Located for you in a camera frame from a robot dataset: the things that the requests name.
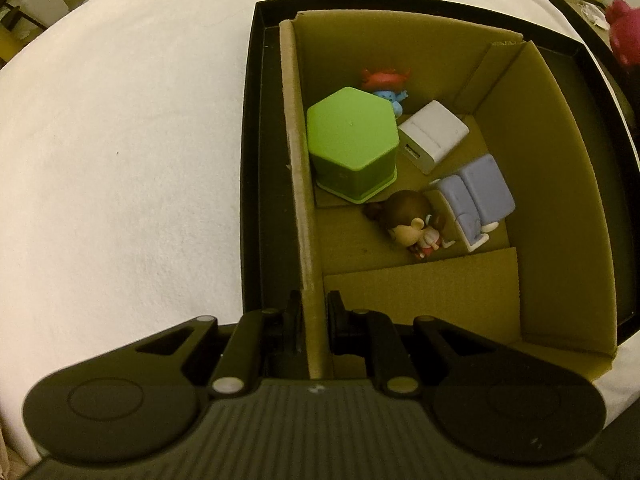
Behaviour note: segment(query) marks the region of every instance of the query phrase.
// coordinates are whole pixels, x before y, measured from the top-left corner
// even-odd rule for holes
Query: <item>white cube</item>
[[[399,149],[421,172],[429,174],[455,148],[469,128],[437,101],[431,101],[398,126]]]

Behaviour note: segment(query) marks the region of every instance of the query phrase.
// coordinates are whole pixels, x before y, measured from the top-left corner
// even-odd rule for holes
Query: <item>cardboard wall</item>
[[[593,168],[564,97],[529,43],[475,118],[516,203],[524,338],[613,355],[616,295]]]
[[[524,42],[492,43],[456,97],[456,112],[472,114],[520,53]]]
[[[411,71],[407,113],[434,99],[452,108],[492,43],[522,40],[500,28],[391,10],[300,12],[295,31],[305,109],[340,88],[357,88],[365,68]]]

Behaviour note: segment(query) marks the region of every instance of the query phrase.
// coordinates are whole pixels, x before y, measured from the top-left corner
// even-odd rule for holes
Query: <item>plastic lid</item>
[[[350,170],[361,170],[399,143],[389,101],[345,87],[306,112],[309,153]]]

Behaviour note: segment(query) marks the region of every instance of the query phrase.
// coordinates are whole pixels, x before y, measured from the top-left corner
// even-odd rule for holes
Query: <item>figurine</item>
[[[440,235],[444,216],[435,214],[431,202],[417,191],[396,191],[384,202],[368,203],[364,214],[379,222],[396,243],[418,260],[446,245]]]
[[[399,94],[404,90],[404,84],[409,79],[409,71],[399,74],[395,70],[374,72],[362,71],[362,85],[360,89],[366,92],[391,91]]]
[[[372,92],[372,94],[377,95],[378,97],[382,97],[383,99],[391,102],[396,118],[402,115],[402,105],[400,104],[400,101],[409,97],[409,94],[407,94],[406,90],[402,90],[399,94],[393,92],[392,90],[378,90],[376,92]]]

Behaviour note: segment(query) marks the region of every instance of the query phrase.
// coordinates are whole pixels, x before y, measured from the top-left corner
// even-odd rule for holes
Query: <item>green container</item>
[[[361,204],[396,180],[398,127],[389,101],[346,87],[306,112],[316,184]]]

